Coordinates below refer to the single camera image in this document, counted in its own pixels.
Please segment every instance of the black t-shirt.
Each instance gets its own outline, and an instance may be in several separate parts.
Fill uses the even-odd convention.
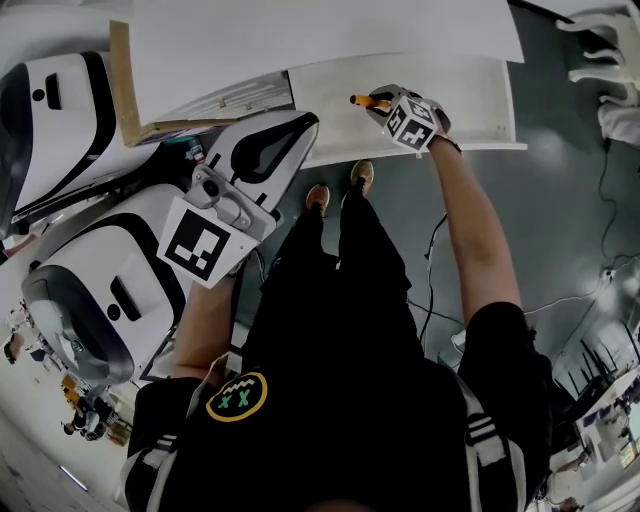
[[[466,410],[455,377],[388,345],[271,358],[218,390],[207,386],[186,421],[199,381],[143,388],[129,455],[177,450],[160,510],[301,511],[335,499],[377,511],[468,510]],[[519,308],[492,304],[474,316],[460,375],[523,450],[531,499],[548,470],[550,416]],[[152,484],[132,471],[132,510],[146,508]],[[500,482],[485,488],[500,494],[496,503],[512,502]]]

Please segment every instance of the white panel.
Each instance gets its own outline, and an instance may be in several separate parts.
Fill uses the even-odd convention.
[[[143,124],[256,76],[354,55],[523,61],[505,0],[135,0],[130,37]]]
[[[316,143],[303,167],[402,155],[409,151],[382,135],[352,94],[396,83],[439,102],[463,150],[526,149],[515,140],[511,86],[503,61],[485,57],[396,54],[352,57],[289,71],[296,109],[320,119]]]

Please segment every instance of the white paper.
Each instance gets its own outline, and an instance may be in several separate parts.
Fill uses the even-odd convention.
[[[523,62],[506,0],[135,0],[142,123],[270,72],[422,48]]]

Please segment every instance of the gray floor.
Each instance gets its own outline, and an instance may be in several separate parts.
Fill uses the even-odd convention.
[[[640,152],[614,143],[603,183],[605,196],[618,203],[617,219],[601,253],[600,239],[612,215],[612,206],[598,196],[604,164],[597,98],[603,84],[573,84],[567,72],[582,62],[576,35],[562,33],[553,23],[534,13],[514,8],[526,64],[509,64],[513,89],[517,138],[529,144],[524,151],[476,151],[465,153],[502,219],[518,275],[525,310],[557,298],[593,290],[601,269],[619,253],[640,253]],[[413,156],[374,160],[376,181],[370,200],[396,244],[413,283],[412,300],[428,306],[426,260],[429,237],[443,213],[443,203],[430,158]],[[337,253],[340,199],[348,185],[352,163],[301,171],[285,195],[280,209],[287,222],[262,246],[271,261],[288,228],[300,214],[307,190],[315,183],[330,186],[332,202],[325,222],[325,250]],[[624,258],[616,263],[621,264]],[[630,272],[634,265],[624,271]],[[585,331],[593,331],[615,319],[629,307],[616,278],[611,290],[619,300],[613,313],[592,308],[570,344]],[[432,282],[434,310],[461,319],[457,273],[446,228],[436,240]],[[257,308],[257,265],[248,268],[240,300],[239,319],[251,323]],[[562,302],[528,316],[538,330],[538,350],[552,360],[563,351],[591,299]],[[425,314],[412,308],[419,326]],[[457,360],[449,338],[461,327],[432,317],[428,331],[428,355],[437,353]]]

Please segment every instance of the shoe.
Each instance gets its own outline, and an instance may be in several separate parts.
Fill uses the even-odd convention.
[[[307,200],[305,201],[305,211],[310,212],[313,210],[313,205],[317,204],[320,207],[320,213],[324,217],[324,212],[329,206],[329,199],[331,199],[331,192],[329,187],[324,185],[314,185],[307,194]]]
[[[370,160],[359,160],[351,169],[351,185],[356,185],[359,179],[363,179],[362,196],[367,197],[373,184],[373,164]]]

